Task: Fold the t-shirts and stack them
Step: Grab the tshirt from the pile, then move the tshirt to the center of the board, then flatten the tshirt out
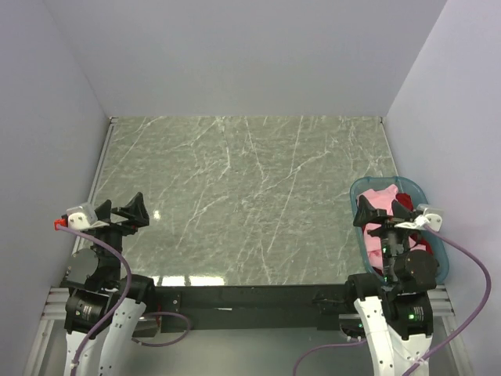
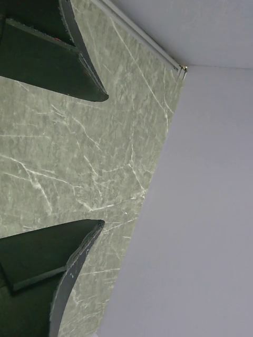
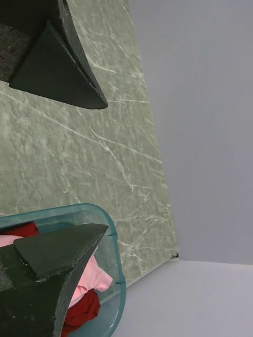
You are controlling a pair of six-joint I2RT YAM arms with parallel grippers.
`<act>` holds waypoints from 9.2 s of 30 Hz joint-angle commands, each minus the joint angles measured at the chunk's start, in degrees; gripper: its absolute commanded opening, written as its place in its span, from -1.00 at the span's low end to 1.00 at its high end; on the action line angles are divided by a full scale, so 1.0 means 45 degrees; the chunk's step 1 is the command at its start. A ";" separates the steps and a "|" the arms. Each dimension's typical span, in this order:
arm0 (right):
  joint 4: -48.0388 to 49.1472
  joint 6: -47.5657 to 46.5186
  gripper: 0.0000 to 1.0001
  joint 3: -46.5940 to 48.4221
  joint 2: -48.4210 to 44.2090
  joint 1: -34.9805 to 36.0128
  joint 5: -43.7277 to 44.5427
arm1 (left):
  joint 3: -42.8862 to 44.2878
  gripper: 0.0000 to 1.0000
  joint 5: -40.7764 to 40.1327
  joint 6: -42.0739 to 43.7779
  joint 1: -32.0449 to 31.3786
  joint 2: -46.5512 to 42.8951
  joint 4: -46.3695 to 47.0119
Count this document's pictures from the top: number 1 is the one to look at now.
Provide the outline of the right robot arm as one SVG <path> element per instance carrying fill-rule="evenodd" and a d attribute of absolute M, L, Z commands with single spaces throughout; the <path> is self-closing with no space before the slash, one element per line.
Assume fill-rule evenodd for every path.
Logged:
<path fill-rule="evenodd" d="M 431 346 L 433 311 L 428 292 L 437 286 L 438 261 L 412 249 L 410 237 L 427 227 L 438 231 L 442 214 L 421 204 L 410 211 L 393 201 L 391 211 L 358 199 L 353 224 L 380 242 L 382 279 L 352 275 L 346 288 L 362 321 L 375 375 L 402 375 Z"/>

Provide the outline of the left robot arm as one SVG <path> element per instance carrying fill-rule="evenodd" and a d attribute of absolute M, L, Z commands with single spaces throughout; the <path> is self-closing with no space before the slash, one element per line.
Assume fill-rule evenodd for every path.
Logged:
<path fill-rule="evenodd" d="M 155 308 L 153 279 L 132 273 L 123 239 L 150 224 L 142 193 L 126 205 L 104 201 L 67 210 L 56 230 L 91 242 L 70 257 L 63 283 L 66 375 L 118 375 L 140 317 Z"/>

